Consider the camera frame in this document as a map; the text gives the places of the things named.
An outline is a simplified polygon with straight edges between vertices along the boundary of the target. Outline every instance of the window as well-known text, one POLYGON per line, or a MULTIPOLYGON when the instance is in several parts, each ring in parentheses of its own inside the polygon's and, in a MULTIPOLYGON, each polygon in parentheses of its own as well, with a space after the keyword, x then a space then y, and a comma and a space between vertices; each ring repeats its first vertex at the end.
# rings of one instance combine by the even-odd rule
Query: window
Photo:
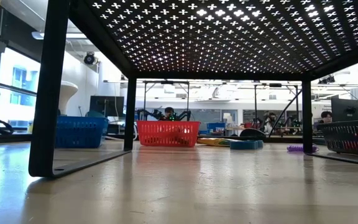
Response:
POLYGON ((0 83, 37 92, 40 64, 14 50, 1 54, 0 83))
POLYGON ((27 127, 35 112, 35 96, 0 88, 0 119, 13 127, 27 127))

